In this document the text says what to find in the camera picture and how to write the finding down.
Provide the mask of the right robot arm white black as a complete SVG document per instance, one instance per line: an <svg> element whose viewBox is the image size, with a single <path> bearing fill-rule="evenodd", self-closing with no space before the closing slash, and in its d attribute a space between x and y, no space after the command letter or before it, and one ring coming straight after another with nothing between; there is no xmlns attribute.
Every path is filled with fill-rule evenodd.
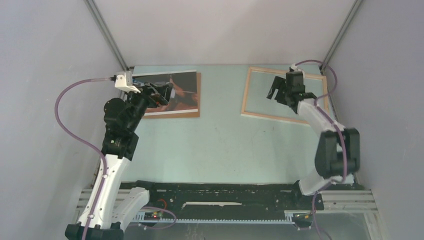
<svg viewBox="0 0 424 240"><path fill-rule="evenodd" d="M318 136L314 170L295 183L291 204L304 209L311 195L330 185L343 184L348 175L360 168L360 133L332 119L318 104L318 97L306 92L304 74L289 71L284 77L275 76L267 99L285 105L311 126Z"/></svg>

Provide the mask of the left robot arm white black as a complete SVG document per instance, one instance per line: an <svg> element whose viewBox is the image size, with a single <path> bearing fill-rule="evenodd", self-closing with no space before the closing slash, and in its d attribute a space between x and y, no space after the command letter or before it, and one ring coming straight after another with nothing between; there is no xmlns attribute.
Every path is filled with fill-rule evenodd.
<svg viewBox="0 0 424 240"><path fill-rule="evenodd" d="M112 98L105 103L102 148L84 142L99 154L99 170L84 211L76 223L66 227L68 240L122 240L139 210L156 206L158 194L143 187L132 188L118 206L115 202L123 173L132 162L139 140L136 128L148 108L169 103L173 87L170 82L145 82L129 93L126 100Z"/></svg>

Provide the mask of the wooden picture frame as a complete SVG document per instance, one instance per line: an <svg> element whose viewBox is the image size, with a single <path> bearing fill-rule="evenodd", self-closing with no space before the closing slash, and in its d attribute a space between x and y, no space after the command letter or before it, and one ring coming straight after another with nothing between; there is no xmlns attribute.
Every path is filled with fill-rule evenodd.
<svg viewBox="0 0 424 240"><path fill-rule="evenodd" d="M274 82L274 78L285 78L287 72L287 70L281 69L250 66L247 71L240 115L289 124L308 125L290 107L277 103L274 98L266 98ZM317 97L328 92L327 78L325 76L306 73L304 84L306 91L314 93ZM331 117L334 116L329 97L321 98L318 100L318 104Z"/></svg>

